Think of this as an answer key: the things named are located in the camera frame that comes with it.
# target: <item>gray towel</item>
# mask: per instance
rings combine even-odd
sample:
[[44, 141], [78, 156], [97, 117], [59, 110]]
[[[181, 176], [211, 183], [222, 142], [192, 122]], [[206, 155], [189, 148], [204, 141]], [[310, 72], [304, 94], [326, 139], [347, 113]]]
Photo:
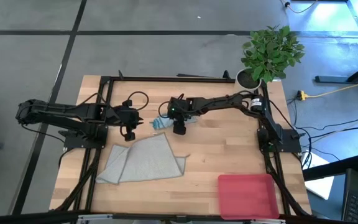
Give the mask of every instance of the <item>gray towel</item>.
[[113, 146], [105, 170], [96, 183], [133, 182], [180, 177], [186, 157], [173, 156], [165, 134], [135, 142], [131, 147]]

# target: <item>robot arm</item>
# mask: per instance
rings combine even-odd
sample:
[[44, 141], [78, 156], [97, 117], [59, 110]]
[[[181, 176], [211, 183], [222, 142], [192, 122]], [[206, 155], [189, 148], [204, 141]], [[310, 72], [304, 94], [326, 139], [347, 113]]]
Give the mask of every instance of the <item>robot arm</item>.
[[59, 131], [66, 137], [67, 148], [104, 147], [108, 126], [125, 127], [127, 133], [122, 134], [125, 140], [135, 139], [132, 130], [142, 124], [140, 121], [143, 119], [139, 117], [139, 112], [130, 106], [131, 100], [115, 107], [101, 103], [81, 103], [75, 106], [27, 100], [19, 105], [16, 119], [21, 125], [46, 123], [67, 129]]
[[282, 142], [283, 129], [274, 122], [272, 114], [267, 109], [268, 104], [263, 96], [248, 91], [210, 99], [193, 97], [184, 100], [182, 94], [178, 98], [171, 97], [168, 103], [168, 117], [174, 120], [173, 132], [183, 135], [186, 133], [185, 121], [192, 116], [200, 116], [212, 110], [236, 108], [245, 115], [261, 121], [267, 130], [269, 142]]

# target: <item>red tray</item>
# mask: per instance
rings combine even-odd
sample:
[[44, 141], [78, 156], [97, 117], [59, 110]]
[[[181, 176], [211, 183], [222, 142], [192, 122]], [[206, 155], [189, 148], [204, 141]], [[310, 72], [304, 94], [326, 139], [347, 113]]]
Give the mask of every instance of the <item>red tray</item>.
[[280, 215], [271, 175], [220, 175], [218, 192], [225, 220], [275, 219]]

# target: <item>wooden tabletop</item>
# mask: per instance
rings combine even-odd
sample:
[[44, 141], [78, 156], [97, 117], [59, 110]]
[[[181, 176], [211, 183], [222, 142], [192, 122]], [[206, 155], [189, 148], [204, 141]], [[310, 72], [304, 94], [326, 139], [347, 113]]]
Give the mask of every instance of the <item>wooden tabletop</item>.
[[[96, 93], [99, 81], [100, 76], [84, 76], [77, 103]], [[232, 94], [233, 86], [232, 83], [114, 82], [112, 106], [120, 105], [134, 91], [143, 91], [150, 98], [149, 105], [139, 111], [140, 117], [144, 118], [144, 124], [134, 130], [136, 140], [165, 132], [175, 156], [190, 156], [186, 160], [183, 177], [125, 182], [119, 185], [96, 184], [91, 211], [219, 215], [219, 175], [265, 173], [263, 156], [257, 143], [257, 120], [236, 109], [210, 111], [197, 117], [196, 123], [187, 124], [184, 136], [173, 134], [172, 127], [154, 131], [149, 122], [158, 116], [158, 106], [171, 96], [184, 93], [185, 98], [218, 97]], [[281, 82], [269, 83], [268, 93], [270, 99], [289, 118]], [[140, 108], [145, 103], [145, 97], [142, 95], [134, 95], [131, 99], [135, 108]], [[289, 128], [278, 111], [272, 108], [272, 112], [276, 123], [283, 128]], [[133, 143], [134, 141], [125, 142], [119, 128], [109, 127], [108, 141], [101, 153], [98, 174], [104, 170], [114, 144], [130, 146]], [[50, 203], [51, 209], [58, 207], [77, 184], [84, 152], [84, 149], [75, 149], [63, 158]], [[311, 213], [299, 161], [289, 153], [280, 155], [287, 188], [303, 209]], [[81, 199], [81, 208], [85, 206], [86, 193], [87, 186]], [[279, 211], [283, 213], [277, 186], [276, 196]]]

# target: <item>gray floor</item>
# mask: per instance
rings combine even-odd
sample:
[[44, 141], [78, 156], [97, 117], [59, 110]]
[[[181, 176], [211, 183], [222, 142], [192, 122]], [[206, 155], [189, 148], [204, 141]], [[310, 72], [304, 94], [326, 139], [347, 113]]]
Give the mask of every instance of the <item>gray floor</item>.
[[[308, 4], [291, 5], [303, 9]], [[79, 5], [80, 0], [0, 0], [0, 29], [70, 30]], [[358, 30], [345, 3], [320, 2], [310, 11], [294, 14], [284, 10], [279, 0], [88, 0], [80, 30], [253, 30], [275, 24], [289, 24], [292, 30], [302, 31]], [[117, 75], [119, 69], [127, 76], [187, 73], [220, 77], [224, 70], [235, 75], [243, 66], [239, 58], [246, 40], [213, 35], [77, 36], [57, 101], [75, 103], [83, 75]], [[34, 139], [34, 134], [21, 129], [14, 119], [17, 104], [30, 98], [48, 100], [67, 41], [67, 36], [0, 36], [0, 141], [5, 144], [0, 151], [0, 215], [9, 211]], [[314, 95], [343, 87], [317, 84], [313, 80], [316, 75], [350, 76], [358, 70], [358, 38], [303, 37], [300, 41], [306, 46], [306, 55], [301, 64], [286, 71], [283, 85], [287, 99], [298, 90]], [[297, 126], [322, 127], [356, 119], [358, 87], [297, 106]], [[48, 132], [56, 133], [57, 128]], [[358, 131], [337, 134], [314, 147], [340, 159], [357, 155]], [[60, 142], [45, 139], [24, 212], [48, 210], [61, 153]], [[338, 218], [340, 208], [321, 211], [313, 197], [310, 195], [314, 210]]]

